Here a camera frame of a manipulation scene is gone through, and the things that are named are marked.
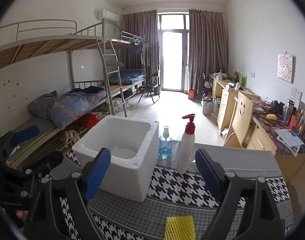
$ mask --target folded bedding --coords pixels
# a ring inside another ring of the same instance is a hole
[[[66,127],[89,112],[107,95],[105,89],[94,86],[76,88],[60,97],[56,93],[57,91],[53,91],[36,98],[29,104],[28,111],[44,119],[48,117],[46,120],[53,121],[58,128]]]
[[[141,69],[124,69],[120,70],[121,83],[126,85],[132,85],[140,80],[143,80],[146,73]],[[113,73],[109,77],[110,84],[118,84],[118,73]]]

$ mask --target metal screw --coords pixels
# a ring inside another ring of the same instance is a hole
[[[71,176],[76,179],[76,178],[79,178],[80,175],[81,175],[81,173],[79,171],[75,171],[75,172],[72,173]]]
[[[257,180],[261,183],[265,183],[266,179],[263,176],[259,176]]]
[[[27,192],[23,190],[23,191],[20,193],[20,195],[21,195],[21,197],[26,197],[26,196],[27,196]]]
[[[235,173],[233,171],[227,171],[226,172],[226,176],[230,179],[234,178],[235,177]]]
[[[46,183],[48,183],[48,181],[49,181],[49,178],[47,178],[47,177],[43,177],[43,178],[41,179],[41,183],[42,183],[42,184],[46,184]]]

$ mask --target yellow sponge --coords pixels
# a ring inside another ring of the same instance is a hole
[[[164,240],[195,240],[192,216],[167,217]]]

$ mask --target wall outlet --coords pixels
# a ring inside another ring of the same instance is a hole
[[[293,88],[291,89],[291,93],[290,93],[291,96],[295,98],[295,97],[296,97],[296,93],[297,93],[297,89],[293,87]]]
[[[298,99],[298,100],[301,100],[301,96],[302,96],[302,92],[297,89],[295,98]]]

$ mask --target door frame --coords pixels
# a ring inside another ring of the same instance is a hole
[[[184,24],[184,30],[162,30],[161,29],[161,19],[162,15],[182,15],[183,17],[183,24]],[[175,91],[175,92],[184,92],[185,88],[185,74],[186,74],[186,65],[187,65],[187,55],[188,55],[188,33],[189,30],[186,30],[186,15],[185,13],[163,13],[158,14],[158,19],[160,22],[160,30],[158,30],[159,35],[159,64],[160,64],[160,83],[162,85],[162,90],[165,91]],[[163,56],[163,34],[165,32],[172,32],[172,33],[182,33],[182,76],[181,76],[181,89],[165,89],[164,84],[164,56]]]

